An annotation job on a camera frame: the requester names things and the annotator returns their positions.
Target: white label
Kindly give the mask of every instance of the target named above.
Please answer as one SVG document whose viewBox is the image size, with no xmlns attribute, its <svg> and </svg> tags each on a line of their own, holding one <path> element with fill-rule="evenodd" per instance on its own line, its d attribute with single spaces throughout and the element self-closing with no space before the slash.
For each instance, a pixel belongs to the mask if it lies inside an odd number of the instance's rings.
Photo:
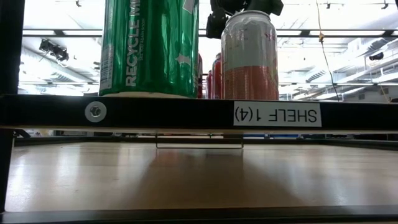
<svg viewBox="0 0 398 224">
<path fill-rule="evenodd" d="M 319 103 L 235 101 L 234 126 L 322 127 Z"/>
<path fill-rule="evenodd" d="M 106 46 L 103 49 L 101 56 L 101 72 L 100 72 L 100 90 L 108 90 L 112 88 L 113 75 L 113 57 L 114 49 L 112 45 Z"/>
<path fill-rule="evenodd" d="M 243 19 L 227 26 L 221 41 L 223 69 L 272 66 L 276 59 L 275 29 L 259 18 Z"/>
</svg>

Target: shelf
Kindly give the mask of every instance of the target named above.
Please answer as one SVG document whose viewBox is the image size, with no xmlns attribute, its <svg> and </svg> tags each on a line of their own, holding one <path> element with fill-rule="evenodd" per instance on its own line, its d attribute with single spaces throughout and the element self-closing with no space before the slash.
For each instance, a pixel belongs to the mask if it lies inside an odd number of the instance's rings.
<svg viewBox="0 0 398 224">
<path fill-rule="evenodd" d="M 392 223 L 397 205 L 5 212 L 3 223 Z"/>
<path fill-rule="evenodd" d="M 398 133 L 398 104 L 4 95 L 1 128 L 153 133 Z"/>
</svg>

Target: black metal shelf frame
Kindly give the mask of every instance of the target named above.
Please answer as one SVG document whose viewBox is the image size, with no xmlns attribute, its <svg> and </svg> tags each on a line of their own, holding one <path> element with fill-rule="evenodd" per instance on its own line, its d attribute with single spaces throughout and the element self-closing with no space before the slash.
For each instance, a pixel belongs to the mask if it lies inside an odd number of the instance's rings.
<svg viewBox="0 0 398 224">
<path fill-rule="evenodd" d="M 236 124 L 236 101 L 129 99 L 69 96 L 17 95 L 21 62 L 24 0 L 0 1 L 0 222 L 1 223 L 66 223 L 126 221 L 218 221 L 218 222 L 361 222 L 398 221 L 396 206 L 322 207 L 322 208 L 237 208 L 224 210 L 143 210 L 82 212 L 5 212 L 7 180 L 13 147 L 12 129 L 45 127 L 60 129 L 127 129 L 157 131 L 280 131 L 330 132 L 369 131 L 398 132 L 398 105 L 361 103 L 306 103 L 319 107 L 317 125 L 242 125 Z M 297 37 L 318 37 L 301 30 Z M 396 35 L 386 30 L 377 37 Z M 276 102 L 260 102 L 271 105 Z M 279 102 L 300 107 L 305 103 Z"/>
</svg>

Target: ceiling light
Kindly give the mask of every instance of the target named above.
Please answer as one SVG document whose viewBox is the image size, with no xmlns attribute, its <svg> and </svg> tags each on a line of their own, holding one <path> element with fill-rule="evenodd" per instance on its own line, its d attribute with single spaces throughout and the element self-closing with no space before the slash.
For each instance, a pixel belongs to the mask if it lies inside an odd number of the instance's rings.
<svg viewBox="0 0 398 224">
<path fill-rule="evenodd" d="M 349 81 L 353 81 L 354 79 L 359 78 L 359 77 L 361 77 L 361 76 L 363 76 L 363 75 L 365 75 L 365 72 L 359 72 L 359 73 L 357 73 L 357 74 L 350 75 L 350 76 L 348 76 L 348 77 L 342 78 L 342 79 L 339 80 L 339 82 L 336 83 L 336 84 L 339 85 L 340 83 L 346 83 L 346 82 L 349 82 Z"/>
<path fill-rule="evenodd" d="M 372 86 L 373 83 L 336 83 L 336 85 L 343 85 L 343 86 Z"/>
<path fill-rule="evenodd" d="M 63 30 L 65 35 L 102 35 L 102 30 Z"/>
<path fill-rule="evenodd" d="M 336 93 L 327 93 L 327 94 L 317 96 L 317 100 L 324 100 L 324 99 L 329 99 L 329 98 L 333 98 L 333 97 L 336 97 Z"/>
<path fill-rule="evenodd" d="M 320 31 L 311 31 L 310 35 L 319 35 Z M 357 35 L 374 35 L 374 36 L 378 36 L 378 35 L 382 35 L 383 33 L 385 33 L 384 30 L 323 30 L 322 34 L 325 36 L 328 35 L 340 35 L 340 36 L 357 36 Z"/>
<path fill-rule="evenodd" d="M 355 93 L 355 92 L 363 90 L 363 89 L 365 89 L 365 87 L 355 88 L 353 90 L 348 90 L 348 91 L 344 92 L 344 94 L 352 94 L 352 93 Z"/>
<path fill-rule="evenodd" d="M 86 85 L 88 82 L 53 82 L 54 85 Z"/>
<path fill-rule="evenodd" d="M 382 83 L 382 82 L 386 82 L 386 81 L 393 80 L 396 78 L 398 78 L 398 72 L 387 74 L 387 75 L 382 75 L 379 78 L 374 78 L 373 82 L 374 83 Z"/>
<path fill-rule="evenodd" d="M 300 30 L 277 30 L 277 35 L 300 35 Z"/>
<path fill-rule="evenodd" d="M 295 96 L 295 97 L 293 98 L 293 100 L 301 100 L 301 99 L 304 99 L 304 98 L 311 97 L 311 96 L 313 96 L 313 95 L 315 95 L 315 94 L 317 94 L 317 93 L 302 93 L 302 94 L 300 94 L 300 95 Z"/>
<path fill-rule="evenodd" d="M 314 85 L 332 85 L 332 83 L 304 83 L 304 84 L 308 84 L 308 85 L 312 85 L 312 86 L 314 86 Z"/>
<path fill-rule="evenodd" d="M 23 35 L 55 35 L 54 30 L 23 30 Z"/>
<path fill-rule="evenodd" d="M 46 85 L 48 82 L 19 82 L 20 85 Z"/>
<path fill-rule="evenodd" d="M 378 83 L 379 86 L 398 86 L 398 83 Z"/>
</svg>

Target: black shelf rail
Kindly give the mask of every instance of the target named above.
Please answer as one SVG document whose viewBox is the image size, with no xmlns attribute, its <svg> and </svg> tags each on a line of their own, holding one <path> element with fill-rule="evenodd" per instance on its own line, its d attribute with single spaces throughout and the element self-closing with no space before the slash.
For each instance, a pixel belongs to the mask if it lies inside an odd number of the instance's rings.
<svg viewBox="0 0 398 224">
<path fill-rule="evenodd" d="M 309 223 L 398 221 L 396 206 L 227 208 L 224 210 L 136 210 L 5 212 L 13 148 L 20 127 L 137 130 L 232 130 L 396 133 L 398 106 L 361 103 L 293 103 L 228 100 L 138 99 L 17 95 L 21 64 L 24 0 L 0 1 L 0 222 L 208 222 Z M 387 30 L 380 36 L 396 35 Z M 311 31 L 298 36 L 315 37 Z"/>
<path fill-rule="evenodd" d="M 398 104 L 395 103 L 3 95 L 0 105 L 0 127 L 16 129 L 398 133 Z M 240 122 L 250 119 L 252 122 Z"/>
</svg>

